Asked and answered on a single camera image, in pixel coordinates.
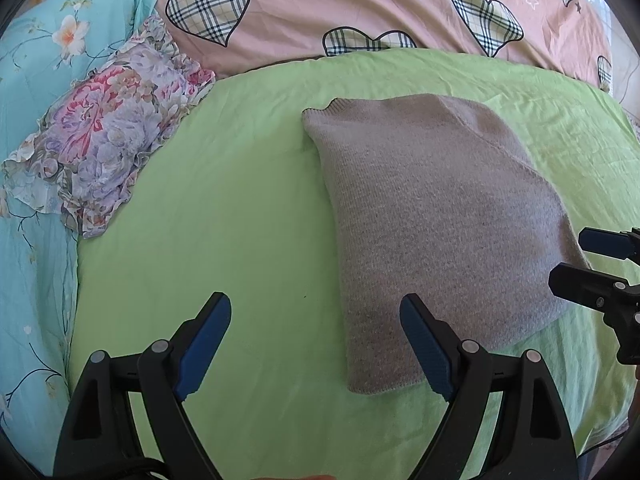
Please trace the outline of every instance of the cable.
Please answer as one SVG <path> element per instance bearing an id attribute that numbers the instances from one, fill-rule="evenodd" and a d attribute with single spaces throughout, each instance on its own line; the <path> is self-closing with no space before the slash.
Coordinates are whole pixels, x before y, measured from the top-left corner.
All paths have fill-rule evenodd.
<path id="1" fill-rule="evenodd" d="M 636 73 L 636 71 L 638 70 L 638 68 L 640 68 L 640 57 L 638 58 L 638 64 L 636 65 L 636 67 L 632 70 L 631 74 L 629 74 L 629 77 L 626 78 L 626 88 L 625 88 L 625 93 L 622 96 L 622 99 L 620 99 L 620 104 L 622 104 L 622 101 L 625 100 L 626 98 L 626 93 L 629 91 L 629 82 L 631 81 L 631 78 L 634 76 L 634 74 Z"/>
<path id="2" fill-rule="evenodd" d="M 120 480 L 132 475 L 144 473 L 157 473 L 165 478 L 171 478 L 169 469 L 164 462 L 146 457 L 127 458 L 126 460 L 100 466 L 83 473 L 51 477 L 45 476 L 42 478 L 46 480 Z"/>
<path id="3" fill-rule="evenodd" d="M 599 444 L 596 444 L 596 446 L 590 447 L 587 451 L 585 451 L 584 453 L 582 453 L 578 458 L 585 456 L 586 454 L 589 454 L 591 451 L 593 451 L 594 449 L 598 449 L 602 446 L 606 446 L 607 444 L 611 444 L 612 442 L 615 442 L 617 440 L 620 440 L 622 437 L 624 437 L 626 435 L 626 431 L 623 431 L 622 433 L 620 433 L 619 435 L 616 436 L 612 436 L 611 438 L 608 438 L 607 440 L 605 440 L 604 442 L 601 442 Z"/>

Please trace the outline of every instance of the floral pillowcase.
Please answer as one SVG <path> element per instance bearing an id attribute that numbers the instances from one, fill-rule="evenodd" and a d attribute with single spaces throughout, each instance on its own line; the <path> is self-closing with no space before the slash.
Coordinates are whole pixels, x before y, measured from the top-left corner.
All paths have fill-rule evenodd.
<path id="1" fill-rule="evenodd" d="M 212 71 L 179 53 L 153 13 L 2 163 L 4 187 L 38 212 L 62 214 L 84 238 L 101 234 L 130 200 L 149 156 L 214 81 Z"/>

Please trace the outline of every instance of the bedding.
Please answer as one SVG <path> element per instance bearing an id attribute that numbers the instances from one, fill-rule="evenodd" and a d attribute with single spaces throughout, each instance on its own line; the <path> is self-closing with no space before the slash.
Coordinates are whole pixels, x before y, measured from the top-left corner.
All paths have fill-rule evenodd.
<path id="1" fill-rule="evenodd" d="M 156 0 L 46 0 L 0 38 L 0 159 L 74 80 L 102 65 Z M 0 174 L 0 189 L 3 176 Z M 50 474 L 68 404 L 77 241 L 55 215 L 0 193 L 0 425 Z"/>
<path id="2" fill-rule="evenodd" d="M 346 387 L 334 220 L 301 114 L 336 97 L 419 93 L 481 102 L 500 115 L 555 187 L 574 232 L 638 222 L 640 145 L 622 109 L 558 73 L 394 49 L 235 76 L 185 118 L 107 232 L 80 241 L 71 382 L 95 349 L 139 352 L 220 290 L 232 322 L 185 409 L 223 477 L 407 478 L 446 406 L 425 383 L 376 396 Z M 630 262 L 589 260 L 640 282 Z M 572 305 L 504 352 L 542 352 L 580 452 L 625 420 L 634 371 L 617 364 L 617 347 L 601 315 Z M 157 455 L 134 401 L 143 446 Z M 498 405 L 492 397 L 464 478 L 482 464 Z"/>
<path id="3" fill-rule="evenodd" d="M 5 189 L 37 212 L 61 214 L 84 238 L 103 233 L 149 157 L 213 81 L 211 70 L 180 54 L 154 12 L 11 152 L 1 165 Z"/>
<path id="4" fill-rule="evenodd" d="M 424 380 L 400 325 L 409 291 L 489 351 L 565 311 L 549 270 L 588 264 L 555 190 L 489 108 L 432 94 L 336 99 L 303 124 L 334 212 L 350 390 Z"/>
<path id="5" fill-rule="evenodd" d="M 226 77 L 284 60 L 437 48 L 556 70 L 609 91 L 586 0 L 158 0 L 188 56 Z"/>

